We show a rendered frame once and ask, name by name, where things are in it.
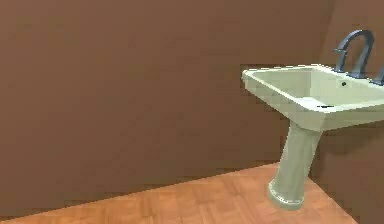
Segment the pale green pedestal sink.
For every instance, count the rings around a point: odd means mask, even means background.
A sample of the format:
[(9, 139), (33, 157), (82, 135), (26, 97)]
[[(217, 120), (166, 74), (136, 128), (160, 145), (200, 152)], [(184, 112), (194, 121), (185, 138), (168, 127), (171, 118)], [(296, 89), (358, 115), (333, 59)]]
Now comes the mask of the pale green pedestal sink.
[(268, 196), (297, 210), (322, 133), (384, 120), (384, 71), (354, 78), (321, 65), (245, 69), (241, 79), (254, 96), (290, 121), (278, 170)]

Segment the grey curved sink faucet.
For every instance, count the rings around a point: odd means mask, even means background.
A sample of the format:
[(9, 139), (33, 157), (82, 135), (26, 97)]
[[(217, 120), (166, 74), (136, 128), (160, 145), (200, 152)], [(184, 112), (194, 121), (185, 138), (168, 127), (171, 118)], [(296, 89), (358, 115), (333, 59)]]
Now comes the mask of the grey curved sink faucet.
[(370, 30), (355, 30), (349, 33), (338, 45), (337, 48), (334, 49), (335, 52), (340, 54), (338, 62), (336, 63), (333, 71), (337, 73), (345, 73), (345, 62), (348, 53), (348, 47), (350, 43), (357, 37), (363, 36), (365, 40), (364, 48), (359, 56), (359, 59), (351, 72), (348, 73), (349, 77), (355, 79), (365, 79), (365, 70), (368, 59), (370, 57), (373, 45), (374, 45), (374, 35)]

